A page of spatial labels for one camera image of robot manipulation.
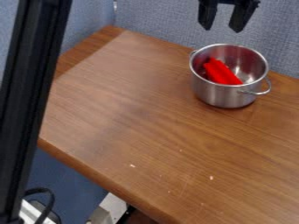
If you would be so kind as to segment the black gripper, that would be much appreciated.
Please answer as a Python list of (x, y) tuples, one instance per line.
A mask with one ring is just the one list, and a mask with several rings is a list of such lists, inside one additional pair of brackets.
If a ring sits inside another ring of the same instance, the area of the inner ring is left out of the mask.
[(218, 4), (234, 4), (228, 27), (235, 33), (243, 31), (259, 6), (260, 0), (199, 0), (199, 24), (208, 30), (218, 13)]

